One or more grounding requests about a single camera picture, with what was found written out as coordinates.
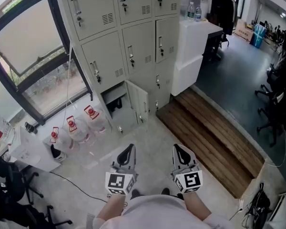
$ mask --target locker vent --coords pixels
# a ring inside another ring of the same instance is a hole
[[[124,72],[123,72],[123,69],[121,68],[121,69],[119,69],[119,70],[116,70],[115,72],[115,77],[119,77],[119,76],[121,76],[121,75],[123,75],[124,74]]]
[[[177,3],[171,4],[171,10],[177,10]]]
[[[149,55],[145,58],[145,63],[149,63],[152,60],[152,56]]]
[[[103,19],[103,24],[108,24],[108,23],[111,23],[113,22],[113,14],[112,13],[109,13],[109,14],[105,14],[102,16],[102,19]]]
[[[170,53],[172,53],[174,51],[174,47],[170,48]]]
[[[151,12],[151,6],[142,6],[142,14],[147,14]]]

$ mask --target blue trash bin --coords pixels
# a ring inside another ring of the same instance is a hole
[[[254,28],[254,34],[251,44],[256,48],[260,48],[265,34],[266,34],[266,28],[260,24],[257,24]]]

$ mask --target window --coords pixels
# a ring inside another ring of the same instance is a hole
[[[56,0],[17,0],[4,12],[0,81],[23,108],[16,125],[32,124],[32,118],[43,125],[70,101],[92,93],[74,53],[69,64],[70,41]]]

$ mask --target cardboard box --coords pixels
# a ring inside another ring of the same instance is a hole
[[[247,28],[247,23],[241,19],[238,19],[235,34],[244,38],[248,43],[250,43],[254,31]]]

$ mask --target open locker door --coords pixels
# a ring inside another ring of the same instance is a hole
[[[132,109],[137,113],[138,119],[142,122],[148,120],[148,93],[126,80],[126,86],[128,89],[129,100]]]

